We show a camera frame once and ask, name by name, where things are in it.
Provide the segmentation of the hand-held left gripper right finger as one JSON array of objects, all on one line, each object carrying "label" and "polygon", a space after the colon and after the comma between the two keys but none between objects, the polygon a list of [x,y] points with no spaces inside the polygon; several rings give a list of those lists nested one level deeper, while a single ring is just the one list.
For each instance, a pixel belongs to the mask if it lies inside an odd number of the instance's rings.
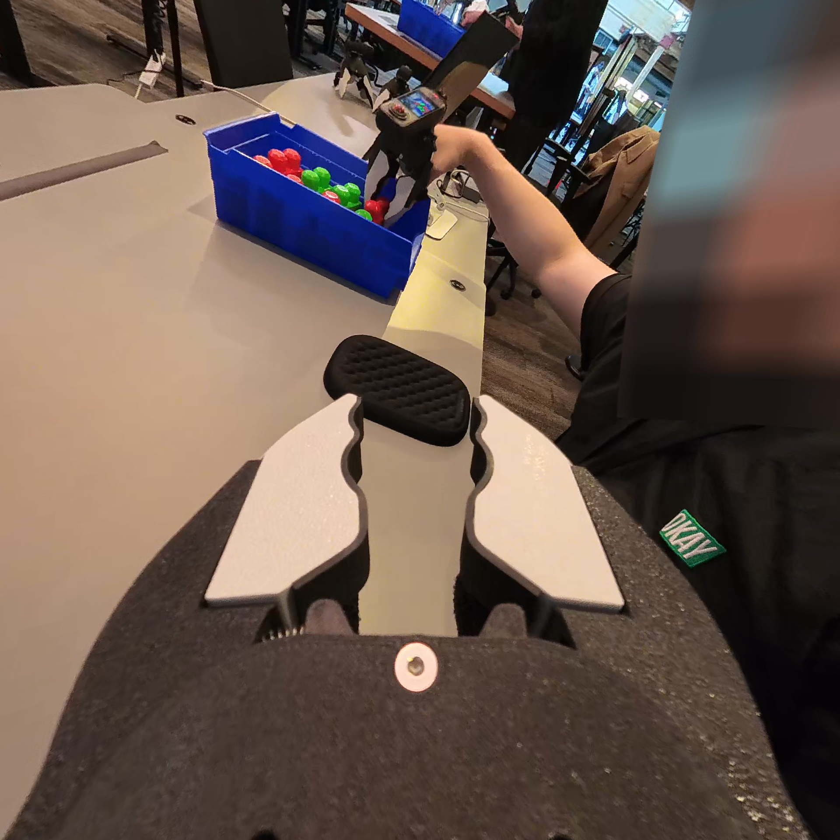
[{"label": "hand-held left gripper right finger", "polygon": [[474,401],[464,586],[488,607],[540,600],[620,613],[625,606],[571,462],[489,395]]}]

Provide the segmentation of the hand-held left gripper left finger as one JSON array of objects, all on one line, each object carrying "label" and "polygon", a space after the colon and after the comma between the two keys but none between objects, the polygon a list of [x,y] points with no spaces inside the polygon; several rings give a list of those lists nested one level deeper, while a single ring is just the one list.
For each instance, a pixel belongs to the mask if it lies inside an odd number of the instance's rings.
[{"label": "hand-held left gripper left finger", "polygon": [[353,602],[370,572],[363,404],[347,394],[264,453],[206,588],[209,606]]}]

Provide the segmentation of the pile of assembled block bridges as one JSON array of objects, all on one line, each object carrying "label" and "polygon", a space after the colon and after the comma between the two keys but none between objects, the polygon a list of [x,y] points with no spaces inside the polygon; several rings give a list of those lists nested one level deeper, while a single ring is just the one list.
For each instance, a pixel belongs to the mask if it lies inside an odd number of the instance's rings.
[{"label": "pile of assembled block bridges", "polygon": [[311,169],[303,167],[298,150],[291,147],[283,150],[272,148],[265,154],[255,154],[253,160],[374,224],[384,226],[385,213],[389,207],[388,200],[382,198],[363,201],[361,187],[356,183],[334,181],[331,172],[324,166],[318,165]]}]

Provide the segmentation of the blue plastic bin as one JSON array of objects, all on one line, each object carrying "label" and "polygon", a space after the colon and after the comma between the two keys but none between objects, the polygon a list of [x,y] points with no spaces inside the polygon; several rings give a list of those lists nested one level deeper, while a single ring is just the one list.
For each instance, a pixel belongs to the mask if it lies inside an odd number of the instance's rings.
[{"label": "blue plastic bin", "polygon": [[293,182],[255,157],[292,148],[304,168],[326,168],[334,184],[364,188],[366,162],[272,112],[204,132],[217,217],[351,285],[388,299],[405,288],[427,229],[430,200],[392,227],[365,220]]}]

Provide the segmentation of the person's right forearm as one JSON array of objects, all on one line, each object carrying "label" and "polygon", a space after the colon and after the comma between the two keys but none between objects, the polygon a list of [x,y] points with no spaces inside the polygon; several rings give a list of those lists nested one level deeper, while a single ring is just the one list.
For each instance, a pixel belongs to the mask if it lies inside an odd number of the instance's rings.
[{"label": "person's right forearm", "polygon": [[579,337],[584,304],[613,270],[583,245],[551,201],[475,133],[465,166],[501,240],[563,324]]}]

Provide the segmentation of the grey desk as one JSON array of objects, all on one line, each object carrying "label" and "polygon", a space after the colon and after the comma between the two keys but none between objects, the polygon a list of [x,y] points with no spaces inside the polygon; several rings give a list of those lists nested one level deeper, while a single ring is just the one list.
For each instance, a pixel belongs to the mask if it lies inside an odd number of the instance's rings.
[{"label": "grey desk", "polygon": [[215,92],[2,92],[2,182],[164,153],[2,201],[2,834],[86,657],[144,566],[246,461],[328,398],[334,347],[378,334],[480,386],[482,211],[427,238],[396,303],[217,221]]}]

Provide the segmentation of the person's right hand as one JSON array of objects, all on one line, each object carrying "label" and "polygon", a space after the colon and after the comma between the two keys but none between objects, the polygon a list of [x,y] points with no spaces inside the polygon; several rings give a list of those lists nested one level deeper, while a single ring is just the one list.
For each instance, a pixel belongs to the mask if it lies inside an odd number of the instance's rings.
[{"label": "person's right hand", "polygon": [[434,153],[431,159],[432,177],[441,176],[459,167],[469,169],[494,145],[483,133],[441,123],[434,129]]}]

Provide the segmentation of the blue storage bin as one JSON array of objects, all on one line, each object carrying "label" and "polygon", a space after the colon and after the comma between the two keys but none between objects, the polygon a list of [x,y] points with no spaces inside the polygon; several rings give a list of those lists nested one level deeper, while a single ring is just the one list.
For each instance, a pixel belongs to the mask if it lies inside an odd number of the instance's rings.
[{"label": "blue storage bin", "polygon": [[401,1],[397,31],[427,52],[444,58],[466,30],[433,7],[419,1]]}]

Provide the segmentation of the black panel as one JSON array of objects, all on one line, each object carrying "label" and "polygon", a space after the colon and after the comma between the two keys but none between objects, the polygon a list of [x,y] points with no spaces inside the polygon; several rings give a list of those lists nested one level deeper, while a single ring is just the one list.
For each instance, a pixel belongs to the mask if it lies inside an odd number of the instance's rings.
[{"label": "black panel", "polygon": [[281,1],[195,1],[211,82],[247,88],[293,78]]}]

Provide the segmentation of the tan coat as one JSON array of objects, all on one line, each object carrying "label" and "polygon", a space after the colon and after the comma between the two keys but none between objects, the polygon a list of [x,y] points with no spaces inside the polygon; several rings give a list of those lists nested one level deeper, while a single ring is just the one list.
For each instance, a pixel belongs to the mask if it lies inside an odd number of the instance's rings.
[{"label": "tan coat", "polygon": [[579,188],[575,198],[591,209],[596,198],[603,199],[593,225],[582,235],[595,256],[606,254],[645,197],[659,139],[659,131],[644,125],[618,135],[585,158],[583,173],[590,182]]}]

